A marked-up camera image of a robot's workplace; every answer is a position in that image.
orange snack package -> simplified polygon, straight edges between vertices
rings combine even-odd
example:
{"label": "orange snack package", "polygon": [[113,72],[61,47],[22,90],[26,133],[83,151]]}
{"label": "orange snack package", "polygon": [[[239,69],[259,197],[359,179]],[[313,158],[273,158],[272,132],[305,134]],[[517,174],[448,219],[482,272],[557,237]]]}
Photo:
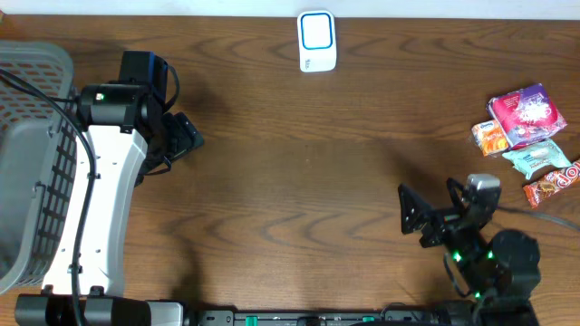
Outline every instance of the orange snack package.
{"label": "orange snack package", "polygon": [[508,149],[508,140],[496,120],[479,123],[471,129],[473,137],[483,152],[483,156]]}
{"label": "orange snack package", "polygon": [[580,178],[580,159],[570,168],[562,168],[552,171],[531,185],[524,186],[526,197],[533,208],[536,208],[548,197],[560,192],[560,190],[572,186]]}

snack package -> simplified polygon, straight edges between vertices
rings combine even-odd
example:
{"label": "snack package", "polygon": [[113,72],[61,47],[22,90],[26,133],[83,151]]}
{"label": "snack package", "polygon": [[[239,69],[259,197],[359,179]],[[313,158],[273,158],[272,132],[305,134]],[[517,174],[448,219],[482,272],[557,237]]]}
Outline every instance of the snack package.
{"label": "snack package", "polygon": [[489,154],[499,153],[509,147],[504,132],[495,120],[479,123],[473,126],[471,131],[484,157]]}
{"label": "snack package", "polygon": [[499,122],[511,149],[550,138],[566,126],[542,84],[489,100],[488,112]]}
{"label": "snack package", "polygon": [[553,165],[556,168],[567,168],[572,165],[566,155],[553,140],[548,139],[523,149],[512,150],[502,154],[514,163],[514,168],[526,175],[529,180],[534,172]]}
{"label": "snack package", "polygon": [[580,159],[574,162],[570,168],[562,168],[552,171],[538,181],[524,187],[526,197],[533,208],[542,201],[560,192],[560,190],[572,186],[578,181],[580,173]]}

white wall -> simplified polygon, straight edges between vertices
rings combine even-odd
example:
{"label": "white wall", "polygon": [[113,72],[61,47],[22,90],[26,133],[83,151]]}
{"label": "white wall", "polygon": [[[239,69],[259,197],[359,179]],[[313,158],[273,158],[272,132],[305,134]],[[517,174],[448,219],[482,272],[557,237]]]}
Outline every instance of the white wall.
{"label": "white wall", "polygon": [[580,19],[580,0],[0,0],[7,14],[295,17],[321,8],[339,17]]}

brown tabletop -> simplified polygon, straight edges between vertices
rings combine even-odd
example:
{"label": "brown tabletop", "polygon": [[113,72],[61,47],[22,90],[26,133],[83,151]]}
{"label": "brown tabletop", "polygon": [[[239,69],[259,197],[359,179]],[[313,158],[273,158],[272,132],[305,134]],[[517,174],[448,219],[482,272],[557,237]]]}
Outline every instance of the brown tabletop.
{"label": "brown tabletop", "polygon": [[[493,95],[542,82],[569,126],[554,140],[580,157],[580,24],[337,19],[338,63],[298,67],[295,19],[7,16],[0,38],[72,56],[75,85],[114,80],[123,50],[175,66],[185,111],[206,144],[134,193],[125,295],[249,309],[380,309],[457,299],[443,248],[401,234],[397,186],[450,205],[447,177],[501,178],[501,204],[529,208],[524,176],[483,158],[471,126]],[[540,211],[580,223],[580,187]],[[577,325],[578,234],[496,213],[483,229],[537,238],[542,325]],[[14,323],[16,296],[0,298]]]}

basket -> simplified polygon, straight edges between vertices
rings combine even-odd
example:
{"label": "basket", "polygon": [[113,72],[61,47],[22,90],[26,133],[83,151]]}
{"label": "basket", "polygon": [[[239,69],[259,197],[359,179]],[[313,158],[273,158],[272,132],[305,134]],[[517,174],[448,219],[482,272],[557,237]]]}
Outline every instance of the basket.
{"label": "basket", "polygon": [[[0,41],[0,67],[48,96],[73,96],[73,61],[55,45]],[[0,80],[0,294],[42,283],[51,266],[73,190],[74,139],[48,104]]]}

